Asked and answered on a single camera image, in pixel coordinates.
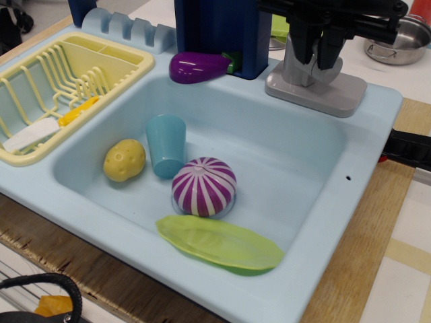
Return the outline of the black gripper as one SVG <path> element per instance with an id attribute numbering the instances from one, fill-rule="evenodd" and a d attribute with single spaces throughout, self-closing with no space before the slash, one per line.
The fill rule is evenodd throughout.
<path id="1" fill-rule="evenodd" d="M 257 7 L 285 17 L 296 59 L 309 64 L 314 43 L 320 70 L 332 69 L 347 39 L 356 36 L 393 43 L 404 1 L 257 1 Z"/>

